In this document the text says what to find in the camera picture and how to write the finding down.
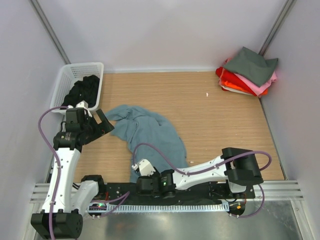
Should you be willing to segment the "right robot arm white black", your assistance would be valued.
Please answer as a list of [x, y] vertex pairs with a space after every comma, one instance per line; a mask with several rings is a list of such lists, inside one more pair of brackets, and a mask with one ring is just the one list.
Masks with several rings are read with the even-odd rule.
[[132, 160], [131, 168], [140, 176], [136, 181], [137, 192], [143, 196], [172, 198], [177, 191], [186, 191], [191, 187], [209, 182], [225, 181], [225, 192], [231, 198], [237, 198], [248, 186], [264, 182], [256, 154], [261, 151], [227, 147], [222, 154], [191, 167], [174, 168], [158, 172], [145, 158]]

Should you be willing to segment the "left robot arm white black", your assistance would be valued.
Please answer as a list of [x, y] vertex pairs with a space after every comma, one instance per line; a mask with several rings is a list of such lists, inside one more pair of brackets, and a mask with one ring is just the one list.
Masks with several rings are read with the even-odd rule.
[[83, 146], [114, 129], [101, 109], [96, 114], [100, 122], [84, 106], [68, 107], [60, 131], [48, 145], [54, 155], [49, 188], [40, 212], [30, 221], [45, 240], [77, 239], [90, 202], [106, 194], [101, 175], [86, 175], [79, 186], [74, 184]]

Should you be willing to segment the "light blue t shirt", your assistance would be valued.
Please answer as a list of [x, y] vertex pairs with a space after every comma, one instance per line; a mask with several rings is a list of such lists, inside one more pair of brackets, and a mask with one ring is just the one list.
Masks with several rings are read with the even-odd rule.
[[135, 105], [119, 105], [105, 113], [109, 121], [115, 121], [111, 135], [127, 142], [132, 163], [147, 159], [160, 173], [172, 167], [187, 168], [187, 149], [173, 124], [159, 113]]

